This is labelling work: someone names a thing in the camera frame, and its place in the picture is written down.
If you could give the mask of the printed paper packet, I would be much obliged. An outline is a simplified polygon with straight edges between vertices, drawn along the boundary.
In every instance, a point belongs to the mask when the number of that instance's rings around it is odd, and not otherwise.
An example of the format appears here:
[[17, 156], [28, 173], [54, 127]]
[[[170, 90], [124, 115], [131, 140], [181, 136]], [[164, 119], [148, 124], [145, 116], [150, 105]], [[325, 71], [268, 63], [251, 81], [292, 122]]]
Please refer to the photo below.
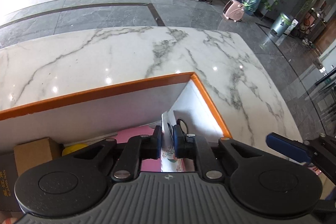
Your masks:
[[175, 156], [173, 143], [173, 125], [168, 112], [161, 115], [162, 121], [162, 146], [161, 146], [161, 171], [162, 172], [194, 172], [194, 162], [190, 159], [178, 159]]

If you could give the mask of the large orange cardboard box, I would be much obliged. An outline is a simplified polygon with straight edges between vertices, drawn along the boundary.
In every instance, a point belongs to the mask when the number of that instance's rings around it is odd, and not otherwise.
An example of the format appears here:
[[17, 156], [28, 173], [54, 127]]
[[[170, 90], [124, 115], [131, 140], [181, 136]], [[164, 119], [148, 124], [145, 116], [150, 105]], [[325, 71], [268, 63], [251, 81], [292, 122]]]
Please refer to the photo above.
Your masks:
[[1, 151], [49, 137], [71, 144], [159, 121], [181, 118], [207, 139], [231, 136], [194, 72], [85, 90], [1, 111]]

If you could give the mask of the yellow toy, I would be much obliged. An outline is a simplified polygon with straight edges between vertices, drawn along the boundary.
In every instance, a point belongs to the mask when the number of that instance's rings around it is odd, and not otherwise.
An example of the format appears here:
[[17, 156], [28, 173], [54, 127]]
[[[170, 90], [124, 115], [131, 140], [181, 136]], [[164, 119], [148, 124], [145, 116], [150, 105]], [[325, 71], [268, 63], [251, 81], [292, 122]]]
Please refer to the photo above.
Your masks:
[[85, 147], [87, 147], [88, 145], [85, 144], [85, 143], [79, 143], [79, 144], [73, 144], [73, 145], [70, 145], [70, 146], [67, 146], [64, 148], [64, 150], [62, 151], [62, 156], [66, 156], [66, 155], [69, 155], [73, 152], [76, 152], [80, 149], [83, 149]]

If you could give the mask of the small brown cardboard box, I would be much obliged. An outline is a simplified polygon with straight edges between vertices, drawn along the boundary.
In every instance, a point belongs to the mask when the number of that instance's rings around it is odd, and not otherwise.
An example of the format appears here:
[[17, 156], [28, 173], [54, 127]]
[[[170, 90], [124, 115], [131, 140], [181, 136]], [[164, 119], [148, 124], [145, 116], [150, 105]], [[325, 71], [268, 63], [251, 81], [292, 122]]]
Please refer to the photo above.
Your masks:
[[62, 155], [61, 147], [51, 138], [44, 138], [19, 144], [14, 147], [18, 176], [25, 171]]

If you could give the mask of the grey trash bin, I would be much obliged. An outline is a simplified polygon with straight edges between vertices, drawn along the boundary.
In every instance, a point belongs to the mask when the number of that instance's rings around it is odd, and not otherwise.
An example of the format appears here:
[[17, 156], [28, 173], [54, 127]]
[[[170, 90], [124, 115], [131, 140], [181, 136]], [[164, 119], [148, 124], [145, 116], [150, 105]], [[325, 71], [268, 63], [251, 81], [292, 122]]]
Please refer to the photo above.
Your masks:
[[278, 18], [274, 21], [270, 28], [270, 34], [272, 36], [281, 37], [285, 31], [289, 28], [293, 21], [291, 15], [286, 15], [283, 12], [280, 13]]

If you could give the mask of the black gift box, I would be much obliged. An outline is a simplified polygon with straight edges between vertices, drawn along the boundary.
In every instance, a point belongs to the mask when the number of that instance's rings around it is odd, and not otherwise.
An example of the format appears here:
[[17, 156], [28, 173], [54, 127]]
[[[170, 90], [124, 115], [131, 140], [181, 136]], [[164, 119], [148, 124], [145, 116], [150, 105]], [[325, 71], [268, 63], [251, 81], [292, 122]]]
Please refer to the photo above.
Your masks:
[[18, 179], [14, 153], [2, 154], [0, 158], [0, 203], [1, 211], [21, 211], [14, 193]]

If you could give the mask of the pink small heater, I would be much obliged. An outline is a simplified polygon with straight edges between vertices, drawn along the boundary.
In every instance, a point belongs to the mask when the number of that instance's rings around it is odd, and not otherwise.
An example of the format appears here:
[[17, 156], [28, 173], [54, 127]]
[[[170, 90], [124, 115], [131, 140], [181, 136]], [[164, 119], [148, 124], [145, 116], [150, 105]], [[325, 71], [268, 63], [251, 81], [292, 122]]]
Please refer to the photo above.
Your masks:
[[244, 15], [244, 6], [236, 0], [230, 0], [224, 6], [223, 16], [226, 19], [233, 20], [234, 22], [241, 21]]

